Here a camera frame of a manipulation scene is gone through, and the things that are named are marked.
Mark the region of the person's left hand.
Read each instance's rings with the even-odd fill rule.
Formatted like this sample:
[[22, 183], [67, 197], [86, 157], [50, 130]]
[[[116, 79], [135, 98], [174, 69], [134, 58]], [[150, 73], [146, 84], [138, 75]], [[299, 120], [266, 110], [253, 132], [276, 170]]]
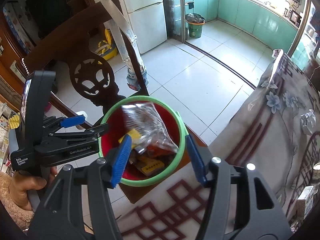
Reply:
[[43, 189], [47, 183], [50, 184], [55, 179], [56, 175], [56, 166], [50, 168], [48, 180], [41, 177], [22, 175], [19, 172], [15, 172], [9, 186], [9, 194], [17, 206], [24, 210], [31, 211], [32, 206], [28, 199], [27, 191], [38, 191]]

